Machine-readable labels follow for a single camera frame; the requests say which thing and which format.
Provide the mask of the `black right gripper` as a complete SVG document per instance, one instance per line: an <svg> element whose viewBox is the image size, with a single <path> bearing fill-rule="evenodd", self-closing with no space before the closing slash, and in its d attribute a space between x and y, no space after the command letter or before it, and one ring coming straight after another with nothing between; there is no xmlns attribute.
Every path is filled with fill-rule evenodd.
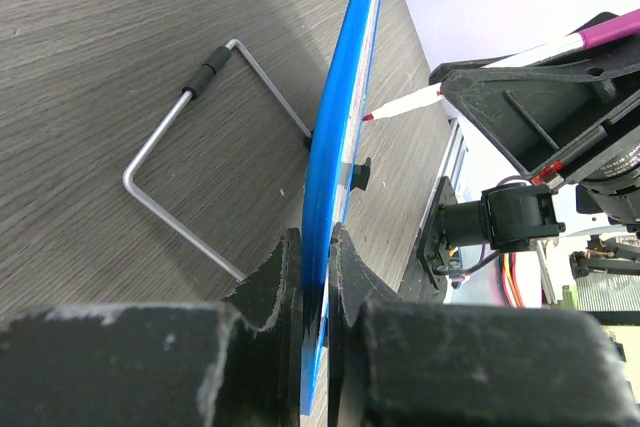
<svg viewBox="0 0 640 427"><path fill-rule="evenodd" d="M639 223L639 36L545 63L439 65L445 99L514 166L557 190L576 184L587 210Z"/></svg>

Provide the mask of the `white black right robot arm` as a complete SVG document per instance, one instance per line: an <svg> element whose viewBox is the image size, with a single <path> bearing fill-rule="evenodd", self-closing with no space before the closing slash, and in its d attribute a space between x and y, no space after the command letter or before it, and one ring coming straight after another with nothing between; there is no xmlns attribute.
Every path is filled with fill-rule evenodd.
<svg viewBox="0 0 640 427"><path fill-rule="evenodd" d="M449 249L486 244L493 257L530 250L565 227L552 196L577 188L580 213L639 230L639 16L603 12L577 37L585 50L532 65L502 58L448 62L429 82L511 163L514 185L474 202L437 199L418 259L431 276L460 277Z"/></svg>

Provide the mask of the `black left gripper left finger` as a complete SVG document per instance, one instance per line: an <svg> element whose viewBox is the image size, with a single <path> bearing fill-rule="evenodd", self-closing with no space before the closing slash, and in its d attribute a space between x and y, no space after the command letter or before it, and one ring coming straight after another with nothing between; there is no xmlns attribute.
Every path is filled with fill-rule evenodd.
<svg viewBox="0 0 640 427"><path fill-rule="evenodd" d="M5 426L296 426L301 238L212 303L59 304L1 325Z"/></svg>

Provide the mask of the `blue framed whiteboard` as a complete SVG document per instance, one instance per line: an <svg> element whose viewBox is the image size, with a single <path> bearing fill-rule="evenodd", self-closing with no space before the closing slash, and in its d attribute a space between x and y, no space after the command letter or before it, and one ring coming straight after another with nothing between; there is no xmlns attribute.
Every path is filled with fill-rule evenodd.
<svg viewBox="0 0 640 427"><path fill-rule="evenodd" d="M382 0L349 0L323 89L314 128L294 112L244 44L232 39L218 47L183 88L179 100L125 169L125 189L154 215L179 233L236 280L245 279L231 262L161 207L134 183L143 162L176 120L195 100L237 49L310 142L302 212L301 286L303 341L300 367L300 412L313 410L319 365L328 322L328 262L331 234L344 221L356 181L367 183L368 164L358 165L356 153L367 100Z"/></svg>

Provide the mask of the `white magenta marker pen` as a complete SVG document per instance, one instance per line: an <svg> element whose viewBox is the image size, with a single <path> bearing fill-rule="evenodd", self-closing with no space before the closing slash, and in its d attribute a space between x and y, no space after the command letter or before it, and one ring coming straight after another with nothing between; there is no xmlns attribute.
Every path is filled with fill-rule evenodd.
<svg viewBox="0 0 640 427"><path fill-rule="evenodd" d="M540 65L570 54L591 50L639 32L639 10L606 20L597 25L552 40L526 51L489 63L486 68L520 68ZM422 107L433 105L444 98L441 84L422 88L404 97L387 102L362 117L363 122L395 117Z"/></svg>

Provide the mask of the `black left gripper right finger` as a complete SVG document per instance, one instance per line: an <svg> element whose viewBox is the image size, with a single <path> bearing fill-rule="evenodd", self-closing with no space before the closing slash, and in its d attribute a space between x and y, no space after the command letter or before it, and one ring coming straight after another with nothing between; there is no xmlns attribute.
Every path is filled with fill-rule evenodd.
<svg viewBox="0 0 640 427"><path fill-rule="evenodd" d="M333 229L332 426L635 426L620 357L591 315L403 301Z"/></svg>

